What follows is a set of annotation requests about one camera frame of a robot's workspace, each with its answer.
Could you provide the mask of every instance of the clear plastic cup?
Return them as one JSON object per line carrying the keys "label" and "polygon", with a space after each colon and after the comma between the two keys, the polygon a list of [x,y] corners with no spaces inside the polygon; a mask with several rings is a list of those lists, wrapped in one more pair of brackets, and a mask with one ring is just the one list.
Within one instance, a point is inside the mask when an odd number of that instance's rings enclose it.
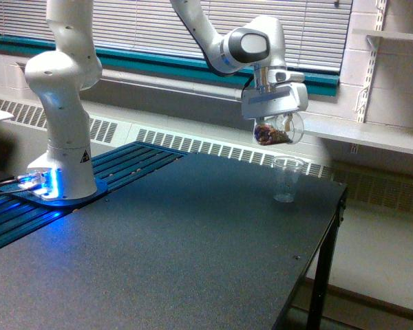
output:
{"label": "clear plastic cup", "polygon": [[274,199],[282,203],[294,201],[297,193],[297,182],[303,168],[304,162],[301,159],[279,156],[273,160],[275,171],[275,192]]}

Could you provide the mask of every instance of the teal window frame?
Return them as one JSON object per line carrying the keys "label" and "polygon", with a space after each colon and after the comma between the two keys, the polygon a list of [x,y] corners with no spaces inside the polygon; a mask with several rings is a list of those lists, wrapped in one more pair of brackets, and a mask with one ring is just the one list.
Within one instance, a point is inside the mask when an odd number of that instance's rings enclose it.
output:
{"label": "teal window frame", "polygon": [[[0,35],[0,52],[6,54],[36,55],[46,50],[54,50],[51,41],[20,36]],[[181,78],[202,80],[210,83],[241,85],[253,75],[251,67],[244,68],[232,76],[220,77],[210,71],[205,60],[169,56],[152,53],[134,52],[123,49],[97,47],[96,55],[103,65],[159,73]],[[338,74],[304,72],[309,94],[336,96],[339,84]]]}

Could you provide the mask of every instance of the shelf bracket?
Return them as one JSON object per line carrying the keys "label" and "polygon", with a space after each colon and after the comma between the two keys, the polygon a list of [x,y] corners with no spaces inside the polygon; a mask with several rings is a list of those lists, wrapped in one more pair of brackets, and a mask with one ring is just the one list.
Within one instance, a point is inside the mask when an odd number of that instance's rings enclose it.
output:
{"label": "shelf bracket", "polygon": [[[383,30],[383,23],[385,17],[385,9],[387,8],[387,0],[377,0],[377,21],[374,27],[375,31]],[[363,84],[363,89],[358,93],[357,103],[355,105],[355,112],[357,113],[357,122],[364,122],[366,120],[366,113],[369,104],[370,90],[372,88],[372,81],[374,75],[374,67],[377,62],[377,55],[379,49],[379,42],[381,37],[367,35],[367,42],[370,45],[370,57],[368,68],[366,72],[366,79]],[[358,151],[358,148],[352,146],[352,150]]]}
{"label": "shelf bracket", "polygon": [[380,36],[366,36],[367,42],[374,52],[378,52],[379,43],[381,41]]}

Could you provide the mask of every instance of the warning label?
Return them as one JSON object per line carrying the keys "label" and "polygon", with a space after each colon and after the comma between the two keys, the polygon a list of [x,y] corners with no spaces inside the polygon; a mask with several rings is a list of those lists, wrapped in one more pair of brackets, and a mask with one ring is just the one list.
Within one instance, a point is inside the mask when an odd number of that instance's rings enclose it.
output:
{"label": "warning label", "polygon": [[89,154],[87,153],[87,150],[84,150],[84,154],[83,154],[83,156],[82,156],[82,158],[81,158],[81,162],[80,162],[80,163],[85,163],[85,162],[87,162],[87,161],[89,161],[89,160],[90,160]]}

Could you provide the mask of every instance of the radiator vent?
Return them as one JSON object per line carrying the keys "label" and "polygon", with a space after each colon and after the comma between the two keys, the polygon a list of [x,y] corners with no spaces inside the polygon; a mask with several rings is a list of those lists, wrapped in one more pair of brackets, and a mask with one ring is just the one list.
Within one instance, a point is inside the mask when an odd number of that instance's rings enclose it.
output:
{"label": "radiator vent", "polygon": [[[151,129],[140,129],[136,140],[190,153],[207,153],[263,166],[272,166],[274,157],[279,155],[278,153],[270,152],[261,153],[260,150],[256,151],[250,148],[245,149],[236,144],[219,143],[209,139],[184,136],[184,134],[173,135]],[[314,162],[306,162],[302,173],[313,177],[347,183],[349,199],[413,213],[413,182],[407,183],[383,178],[378,174],[365,174],[352,170],[332,168]]]}
{"label": "radiator vent", "polygon": [[[41,107],[0,99],[0,110],[11,113],[14,117],[10,121],[16,124],[44,130],[47,128],[46,116]],[[116,122],[96,119],[91,116],[90,140],[111,144],[117,127],[118,123]]]}

